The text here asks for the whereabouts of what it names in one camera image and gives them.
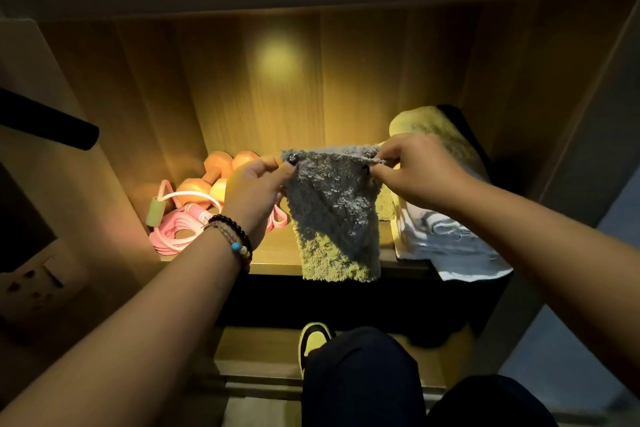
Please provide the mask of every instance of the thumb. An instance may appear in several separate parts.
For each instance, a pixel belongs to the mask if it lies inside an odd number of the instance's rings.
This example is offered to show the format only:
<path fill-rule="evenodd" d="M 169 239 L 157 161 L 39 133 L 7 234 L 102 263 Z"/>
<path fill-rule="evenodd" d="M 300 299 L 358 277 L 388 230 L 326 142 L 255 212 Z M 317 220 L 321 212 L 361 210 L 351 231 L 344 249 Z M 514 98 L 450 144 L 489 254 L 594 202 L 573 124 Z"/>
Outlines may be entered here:
<path fill-rule="evenodd" d="M 371 168 L 371 175 L 382 184 L 386 184 L 388 188 L 395 187 L 394 184 L 398 179 L 397 172 L 385 164 L 376 164 Z"/>
<path fill-rule="evenodd" d="M 278 169 L 269 174 L 271 188 L 276 191 L 279 190 L 280 186 L 284 185 L 284 183 L 293 177 L 297 169 L 297 165 L 291 165 L 287 161 L 284 161 L 278 166 Z"/>

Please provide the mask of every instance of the dark pants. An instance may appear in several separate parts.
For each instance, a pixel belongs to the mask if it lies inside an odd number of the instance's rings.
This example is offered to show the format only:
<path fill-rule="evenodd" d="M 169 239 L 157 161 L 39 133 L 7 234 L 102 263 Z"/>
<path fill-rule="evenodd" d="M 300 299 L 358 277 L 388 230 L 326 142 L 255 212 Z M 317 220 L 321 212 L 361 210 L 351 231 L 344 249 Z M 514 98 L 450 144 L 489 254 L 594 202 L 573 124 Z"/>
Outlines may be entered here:
<path fill-rule="evenodd" d="M 311 353 L 302 424 L 314 426 L 556 426 L 518 382 L 500 375 L 462 380 L 427 415 L 418 366 L 388 334 L 358 328 Z"/>

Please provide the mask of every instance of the wall socket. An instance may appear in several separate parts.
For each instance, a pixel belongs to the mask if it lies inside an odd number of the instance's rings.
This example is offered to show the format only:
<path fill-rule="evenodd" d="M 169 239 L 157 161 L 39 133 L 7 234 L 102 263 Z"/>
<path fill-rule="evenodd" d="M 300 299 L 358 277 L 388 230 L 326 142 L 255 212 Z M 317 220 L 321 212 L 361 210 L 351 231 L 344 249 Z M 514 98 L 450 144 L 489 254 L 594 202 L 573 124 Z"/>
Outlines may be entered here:
<path fill-rule="evenodd" d="M 87 283 L 86 271 L 61 239 L 11 273 L 0 273 L 0 316 L 9 323 L 69 302 Z"/>

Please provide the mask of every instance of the forearm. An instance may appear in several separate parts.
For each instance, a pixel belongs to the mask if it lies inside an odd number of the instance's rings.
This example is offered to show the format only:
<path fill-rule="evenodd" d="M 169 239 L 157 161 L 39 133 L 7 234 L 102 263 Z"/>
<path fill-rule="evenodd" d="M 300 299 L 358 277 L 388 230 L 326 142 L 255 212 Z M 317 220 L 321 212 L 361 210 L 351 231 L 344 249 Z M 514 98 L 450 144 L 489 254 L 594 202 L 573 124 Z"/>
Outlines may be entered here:
<path fill-rule="evenodd" d="M 530 277 L 588 346 L 613 350 L 611 356 L 624 358 L 638 377 L 640 252 L 477 180 L 458 193 L 451 214 Z M 602 343 L 606 348 L 599 348 Z M 629 378 L 628 371 L 617 373 Z"/>
<path fill-rule="evenodd" d="M 0 413 L 4 426 L 141 426 L 159 411 L 239 271 L 207 229 Z"/>

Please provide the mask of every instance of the black and white sneaker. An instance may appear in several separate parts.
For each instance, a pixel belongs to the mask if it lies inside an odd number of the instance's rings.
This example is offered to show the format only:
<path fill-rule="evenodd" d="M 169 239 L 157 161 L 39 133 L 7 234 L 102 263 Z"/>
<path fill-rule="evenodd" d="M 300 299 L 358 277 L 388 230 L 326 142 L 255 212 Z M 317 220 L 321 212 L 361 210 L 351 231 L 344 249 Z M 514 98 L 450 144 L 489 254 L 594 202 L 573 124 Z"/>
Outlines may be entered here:
<path fill-rule="evenodd" d="M 300 366 L 300 375 L 303 378 L 305 377 L 309 353 L 329 342 L 331 338 L 332 334 L 329 328 L 323 323 L 308 323 L 302 329 L 300 342 L 298 342 L 298 365 Z"/>

